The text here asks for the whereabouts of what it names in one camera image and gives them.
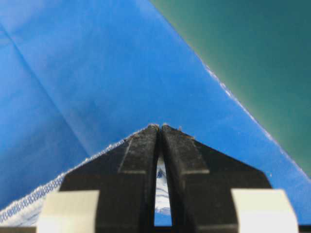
blue fabric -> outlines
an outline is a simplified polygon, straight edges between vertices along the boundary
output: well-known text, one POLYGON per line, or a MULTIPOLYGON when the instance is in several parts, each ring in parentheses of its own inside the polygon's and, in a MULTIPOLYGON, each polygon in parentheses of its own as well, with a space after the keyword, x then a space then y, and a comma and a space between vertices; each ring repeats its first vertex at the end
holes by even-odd
POLYGON ((263 170, 311 224, 310 179, 148 1, 0 2, 0 209, 164 122, 263 170))
POLYGON ((170 215, 164 215, 161 213, 155 212, 155 225, 157 226, 171 226, 172 218, 170 215))

green surface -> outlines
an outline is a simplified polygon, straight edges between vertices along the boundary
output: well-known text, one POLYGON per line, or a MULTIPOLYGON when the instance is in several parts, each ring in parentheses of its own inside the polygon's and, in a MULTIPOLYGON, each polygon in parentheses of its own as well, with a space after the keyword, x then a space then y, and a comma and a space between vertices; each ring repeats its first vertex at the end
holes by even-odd
POLYGON ((311 1, 151 2, 311 177, 311 1))

blue cloth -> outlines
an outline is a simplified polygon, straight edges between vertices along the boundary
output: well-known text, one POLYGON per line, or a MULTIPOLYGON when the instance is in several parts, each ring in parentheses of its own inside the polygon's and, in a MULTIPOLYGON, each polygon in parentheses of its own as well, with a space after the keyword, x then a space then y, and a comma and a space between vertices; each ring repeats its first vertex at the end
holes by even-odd
POLYGON ((310 179, 148 1, 0 2, 0 209, 164 122, 263 170, 311 224, 310 179))

white tape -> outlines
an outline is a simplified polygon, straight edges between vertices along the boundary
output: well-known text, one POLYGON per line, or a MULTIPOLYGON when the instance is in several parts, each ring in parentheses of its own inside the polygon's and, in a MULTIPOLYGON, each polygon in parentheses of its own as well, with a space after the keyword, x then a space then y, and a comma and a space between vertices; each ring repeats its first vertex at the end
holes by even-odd
POLYGON ((98 190, 48 194, 36 232, 94 233, 98 197, 98 190))
POLYGON ((232 189, 239 233, 298 233, 293 208, 280 189, 232 189))

green table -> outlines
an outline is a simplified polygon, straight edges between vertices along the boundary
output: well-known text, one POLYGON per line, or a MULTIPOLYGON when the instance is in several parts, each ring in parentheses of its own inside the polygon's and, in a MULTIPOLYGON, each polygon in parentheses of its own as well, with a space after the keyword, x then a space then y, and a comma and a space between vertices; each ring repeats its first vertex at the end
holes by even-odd
POLYGON ((152 0, 311 176, 311 1, 152 0))

